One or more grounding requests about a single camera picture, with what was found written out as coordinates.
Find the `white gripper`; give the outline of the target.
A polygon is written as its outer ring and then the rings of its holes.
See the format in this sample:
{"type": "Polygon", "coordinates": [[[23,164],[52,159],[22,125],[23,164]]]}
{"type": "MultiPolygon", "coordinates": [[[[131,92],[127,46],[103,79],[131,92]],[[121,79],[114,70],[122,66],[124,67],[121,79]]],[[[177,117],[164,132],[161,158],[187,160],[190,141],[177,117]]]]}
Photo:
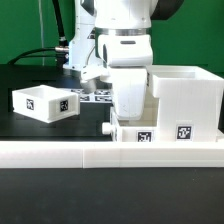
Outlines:
{"type": "Polygon", "coordinates": [[[88,93],[96,90],[95,79],[111,84],[111,96],[118,120],[139,120],[147,88],[147,67],[153,52],[148,34],[135,36],[100,35],[98,54],[101,65],[81,70],[81,84],[88,93]]]}

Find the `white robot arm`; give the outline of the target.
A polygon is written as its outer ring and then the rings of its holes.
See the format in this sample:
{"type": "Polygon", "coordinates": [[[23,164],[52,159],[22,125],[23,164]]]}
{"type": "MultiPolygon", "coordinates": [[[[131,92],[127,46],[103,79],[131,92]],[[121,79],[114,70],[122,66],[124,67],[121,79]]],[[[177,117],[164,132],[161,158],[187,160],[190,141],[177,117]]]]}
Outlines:
{"type": "Polygon", "coordinates": [[[75,0],[75,36],[65,69],[78,71],[87,91],[95,79],[112,85],[120,120],[141,118],[147,68],[153,64],[151,22],[167,20],[184,0],[75,0]]]}

